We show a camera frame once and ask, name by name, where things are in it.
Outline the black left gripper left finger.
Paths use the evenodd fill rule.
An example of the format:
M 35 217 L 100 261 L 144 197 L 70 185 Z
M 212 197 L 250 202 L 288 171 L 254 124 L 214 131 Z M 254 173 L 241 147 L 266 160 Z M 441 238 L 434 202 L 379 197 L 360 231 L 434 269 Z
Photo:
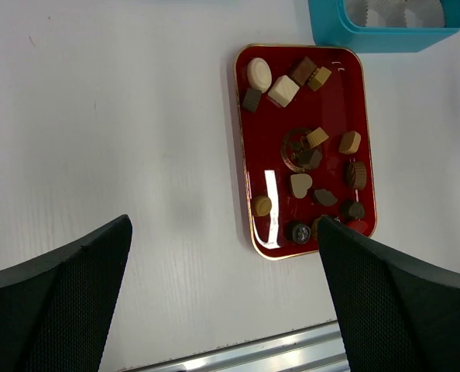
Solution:
M 97 371 L 131 242 L 121 215 L 0 270 L 0 371 Z

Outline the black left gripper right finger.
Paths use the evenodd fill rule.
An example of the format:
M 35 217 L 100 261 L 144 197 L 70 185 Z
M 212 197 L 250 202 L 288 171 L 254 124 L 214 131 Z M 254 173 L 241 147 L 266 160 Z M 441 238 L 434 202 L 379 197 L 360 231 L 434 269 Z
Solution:
M 352 371 L 460 371 L 460 273 L 331 217 L 317 237 Z

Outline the beige heart chocolate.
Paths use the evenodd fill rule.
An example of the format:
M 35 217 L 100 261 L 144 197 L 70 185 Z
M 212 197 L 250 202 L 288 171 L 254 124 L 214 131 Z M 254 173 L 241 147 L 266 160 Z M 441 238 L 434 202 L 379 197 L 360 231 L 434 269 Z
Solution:
M 312 184 L 312 177 L 309 174 L 292 174 L 290 176 L 290 190 L 297 199 L 305 198 Z

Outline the dark house-shaped chocolate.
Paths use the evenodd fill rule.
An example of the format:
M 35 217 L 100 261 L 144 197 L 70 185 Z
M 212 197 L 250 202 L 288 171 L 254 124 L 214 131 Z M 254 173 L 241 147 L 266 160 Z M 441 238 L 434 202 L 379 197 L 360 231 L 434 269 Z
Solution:
M 317 169 L 322 160 L 322 152 L 316 148 L 306 149 L 297 156 L 297 165 L 306 170 Z

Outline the tan rounded chocolate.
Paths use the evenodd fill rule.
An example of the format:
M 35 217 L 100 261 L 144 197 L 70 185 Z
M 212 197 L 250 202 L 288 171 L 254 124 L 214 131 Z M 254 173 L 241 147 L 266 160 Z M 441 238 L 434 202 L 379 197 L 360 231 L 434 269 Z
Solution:
M 347 155 L 356 153 L 359 150 L 361 139 L 361 135 L 355 130 L 346 132 L 342 136 L 338 152 Z

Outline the golden fluted chocolate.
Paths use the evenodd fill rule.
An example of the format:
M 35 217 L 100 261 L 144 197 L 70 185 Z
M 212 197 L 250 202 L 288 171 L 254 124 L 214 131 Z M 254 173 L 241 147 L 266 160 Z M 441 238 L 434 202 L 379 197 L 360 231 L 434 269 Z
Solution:
M 309 132 L 306 135 L 306 139 L 310 148 L 320 146 L 328 138 L 329 135 L 321 127 L 317 127 L 315 130 Z

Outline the brown square chocolate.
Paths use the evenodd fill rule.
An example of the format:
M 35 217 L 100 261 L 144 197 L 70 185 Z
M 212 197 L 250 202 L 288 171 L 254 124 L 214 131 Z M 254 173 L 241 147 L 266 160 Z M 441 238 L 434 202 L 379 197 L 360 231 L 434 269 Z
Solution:
M 289 78 L 298 86 L 304 86 L 318 66 L 309 57 L 302 57 L 289 71 Z

